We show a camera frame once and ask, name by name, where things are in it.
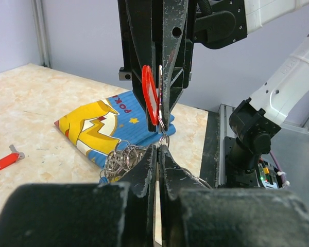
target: floor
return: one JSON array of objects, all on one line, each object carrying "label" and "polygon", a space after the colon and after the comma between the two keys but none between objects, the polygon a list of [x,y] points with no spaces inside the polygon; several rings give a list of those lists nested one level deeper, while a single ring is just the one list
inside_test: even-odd
[{"label": "floor", "polygon": [[295,192],[309,210],[309,136],[282,129],[272,139],[272,151],[290,181],[288,189]]}]

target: white wall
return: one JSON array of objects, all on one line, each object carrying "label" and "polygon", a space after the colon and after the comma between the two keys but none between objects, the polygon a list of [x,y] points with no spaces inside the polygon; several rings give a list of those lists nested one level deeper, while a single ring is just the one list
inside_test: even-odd
[{"label": "white wall", "polygon": [[[130,81],[118,80],[123,55],[117,0],[46,0],[44,12],[54,69],[131,89]],[[180,102],[212,111],[221,103],[237,106],[275,72],[308,33],[306,6],[223,49],[209,50],[197,44],[192,81]],[[309,97],[288,120],[301,124],[308,114],[305,109],[309,109]]]},{"label": "white wall", "polygon": [[30,0],[0,0],[0,72],[40,64]]}]

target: beige table surface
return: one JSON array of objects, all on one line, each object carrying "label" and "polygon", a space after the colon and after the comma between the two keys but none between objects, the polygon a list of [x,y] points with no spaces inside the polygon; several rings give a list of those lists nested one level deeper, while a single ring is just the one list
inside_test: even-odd
[{"label": "beige table surface", "polygon": [[[80,105],[124,91],[33,64],[1,73],[0,158],[14,144],[25,159],[0,171],[0,212],[9,195],[25,183],[98,183],[100,168],[69,143],[54,121]],[[172,156],[199,175],[207,112],[177,104],[172,114],[177,129],[170,139]],[[159,206],[157,200],[156,241],[161,243]]]}]

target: purple cable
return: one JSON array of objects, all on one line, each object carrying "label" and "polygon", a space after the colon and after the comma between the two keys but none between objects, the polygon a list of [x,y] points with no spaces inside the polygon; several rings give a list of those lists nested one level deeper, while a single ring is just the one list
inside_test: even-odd
[{"label": "purple cable", "polygon": [[[283,171],[283,170],[282,170],[282,167],[279,165],[279,162],[278,162],[278,160],[276,159],[276,156],[273,154],[272,151],[270,151],[270,155],[271,155],[271,158],[273,159],[273,162],[275,163],[277,169],[278,169],[280,172],[282,172],[282,171]],[[281,175],[281,178],[282,178],[282,182],[285,183],[285,182],[286,182],[286,176],[285,176],[285,174],[282,174],[282,175]]]}]

